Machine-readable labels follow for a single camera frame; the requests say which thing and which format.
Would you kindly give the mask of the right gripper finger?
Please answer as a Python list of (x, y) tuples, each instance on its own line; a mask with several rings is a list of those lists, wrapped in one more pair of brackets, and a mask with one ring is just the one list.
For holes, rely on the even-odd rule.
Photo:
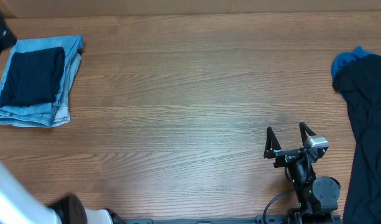
[(300, 127), (300, 134), (301, 134), (302, 143), (303, 143), (303, 145), (305, 145), (306, 140), (308, 139), (308, 137), (309, 137), (309, 136), (315, 136), (316, 133), (313, 132), (313, 131), (306, 125), (305, 122), (300, 122), (300, 123), (299, 123), (299, 127)]
[(276, 135), (271, 127), (267, 128), (267, 140), (264, 150), (264, 158), (273, 159), (276, 158), (282, 152), (282, 148), (278, 142)]

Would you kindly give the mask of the dark navy t-shirt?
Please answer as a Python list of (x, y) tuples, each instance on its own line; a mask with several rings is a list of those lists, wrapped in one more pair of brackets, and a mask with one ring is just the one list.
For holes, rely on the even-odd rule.
[(0, 95), (0, 107), (53, 103), (63, 76), (63, 47), (16, 52)]

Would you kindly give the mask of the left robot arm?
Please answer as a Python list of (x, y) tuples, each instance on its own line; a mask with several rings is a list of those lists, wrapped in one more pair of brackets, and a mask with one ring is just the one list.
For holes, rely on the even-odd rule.
[[(81, 64), (82, 35), (16, 39), (0, 12), (0, 54), (10, 55), (0, 81), (0, 125), (56, 128), (69, 123), (69, 93)], [(108, 208), (85, 209), (67, 194), (45, 206), (0, 161), (0, 223), (123, 223)]]

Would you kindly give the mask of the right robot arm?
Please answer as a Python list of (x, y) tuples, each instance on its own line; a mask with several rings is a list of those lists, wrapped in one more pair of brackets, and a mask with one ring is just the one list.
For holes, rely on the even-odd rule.
[[(304, 122), (299, 124), (302, 145), (298, 149), (284, 151), (271, 127), (267, 128), (264, 158), (274, 159), (275, 168), (284, 168), (292, 189), (273, 198), (255, 221), (262, 223), (336, 224), (341, 217), (338, 209), (340, 183), (332, 177), (317, 177), (313, 164), (324, 156), (328, 140), (313, 132)], [(298, 207), (290, 208), (286, 215), (268, 216), (267, 211), (278, 199), (295, 193)]]

